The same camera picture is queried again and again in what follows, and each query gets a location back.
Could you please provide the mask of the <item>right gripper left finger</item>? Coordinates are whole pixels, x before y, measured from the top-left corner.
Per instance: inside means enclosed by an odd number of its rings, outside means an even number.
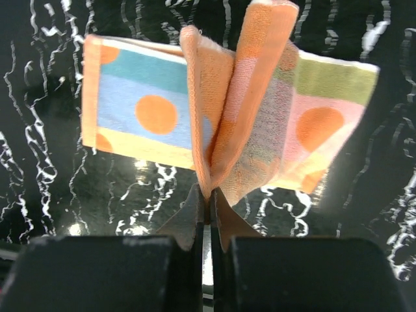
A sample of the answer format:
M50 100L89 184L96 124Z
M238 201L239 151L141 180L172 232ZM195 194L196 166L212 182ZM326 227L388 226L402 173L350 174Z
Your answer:
M153 235L34 239L1 288L1 310L201 311L204 208L193 185Z

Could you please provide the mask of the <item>orange blue dotted towel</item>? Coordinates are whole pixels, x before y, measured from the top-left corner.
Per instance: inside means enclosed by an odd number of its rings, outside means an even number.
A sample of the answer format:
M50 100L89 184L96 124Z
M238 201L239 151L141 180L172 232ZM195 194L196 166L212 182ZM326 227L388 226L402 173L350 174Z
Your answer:
M85 146L197 173L235 205L265 185L310 193L371 100L377 66L289 39L290 1L252 1L235 51L183 27L179 45L88 35Z

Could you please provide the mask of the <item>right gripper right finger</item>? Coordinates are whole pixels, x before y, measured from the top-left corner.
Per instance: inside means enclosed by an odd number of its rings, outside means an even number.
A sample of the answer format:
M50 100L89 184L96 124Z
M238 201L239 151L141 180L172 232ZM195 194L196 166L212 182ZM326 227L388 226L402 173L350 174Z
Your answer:
M409 311L377 245L263 237L220 189L209 200L215 311Z

